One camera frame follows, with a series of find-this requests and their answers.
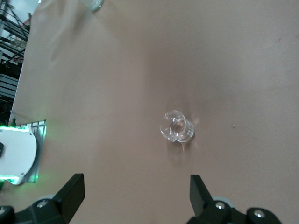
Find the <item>white plastic device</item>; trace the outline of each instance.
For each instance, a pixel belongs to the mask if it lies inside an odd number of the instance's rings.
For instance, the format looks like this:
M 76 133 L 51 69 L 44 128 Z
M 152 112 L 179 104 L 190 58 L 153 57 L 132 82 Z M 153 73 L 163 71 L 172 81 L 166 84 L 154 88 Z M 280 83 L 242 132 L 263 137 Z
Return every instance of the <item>white plastic device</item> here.
M 0 126 L 0 181 L 21 184 L 36 157 L 36 138 L 30 126 Z

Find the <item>beige tabletop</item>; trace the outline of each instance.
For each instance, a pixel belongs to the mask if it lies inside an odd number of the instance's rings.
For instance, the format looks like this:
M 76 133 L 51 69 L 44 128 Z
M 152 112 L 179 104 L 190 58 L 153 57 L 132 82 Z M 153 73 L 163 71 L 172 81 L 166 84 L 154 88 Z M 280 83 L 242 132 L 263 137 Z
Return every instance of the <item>beige tabletop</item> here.
M 237 209 L 299 220 L 299 1 L 44 0 L 32 18 L 17 123 L 47 119 L 36 184 L 6 184 L 20 211 L 84 173 L 73 224 L 184 224 L 190 174 Z M 164 113 L 193 121 L 184 151 Z

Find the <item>silver bolt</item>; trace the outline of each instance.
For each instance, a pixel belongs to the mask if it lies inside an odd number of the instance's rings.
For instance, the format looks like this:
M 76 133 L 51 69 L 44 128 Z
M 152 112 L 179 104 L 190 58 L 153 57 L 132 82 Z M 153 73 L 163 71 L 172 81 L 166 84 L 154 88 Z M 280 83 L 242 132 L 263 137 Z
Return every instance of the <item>silver bolt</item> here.
M 222 202 L 216 202 L 216 207 L 217 207 L 218 209 L 225 209 L 225 204 L 222 203 Z
M 38 207 L 38 208 L 42 208 L 42 207 L 45 206 L 47 203 L 48 203 L 48 201 L 43 200 L 42 202 L 40 202 L 40 203 L 37 204 L 37 207 Z
M 262 212 L 261 210 L 257 209 L 257 210 L 254 210 L 254 214 L 255 216 L 259 217 L 259 218 L 265 218 L 265 213 Z
M 1 207 L 1 209 L 0 209 L 0 215 L 2 215 L 4 212 L 5 212 L 5 208 Z

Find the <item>green led light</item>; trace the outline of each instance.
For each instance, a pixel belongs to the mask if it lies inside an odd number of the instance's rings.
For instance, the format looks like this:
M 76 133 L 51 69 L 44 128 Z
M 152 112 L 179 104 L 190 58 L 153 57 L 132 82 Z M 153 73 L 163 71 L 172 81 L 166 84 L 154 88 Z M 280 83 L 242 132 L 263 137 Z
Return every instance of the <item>green led light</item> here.
M 0 176 L 0 181 L 9 181 L 12 184 L 16 184 L 19 181 L 19 177 L 17 176 Z
M 11 126 L 0 126 L 1 130 L 17 131 L 17 132 L 29 132 L 29 127 L 11 127 Z

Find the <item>transparent glass object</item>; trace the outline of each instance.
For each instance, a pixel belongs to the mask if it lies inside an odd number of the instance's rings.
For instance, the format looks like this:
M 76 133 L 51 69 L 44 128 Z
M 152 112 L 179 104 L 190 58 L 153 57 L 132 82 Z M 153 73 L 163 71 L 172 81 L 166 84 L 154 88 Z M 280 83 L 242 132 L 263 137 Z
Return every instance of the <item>transparent glass object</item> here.
M 194 125 L 180 111 L 170 111 L 164 115 L 160 124 L 162 135 L 175 142 L 189 142 L 195 135 Z
M 90 11 L 97 11 L 103 5 L 104 0 L 79 0 L 81 1 Z

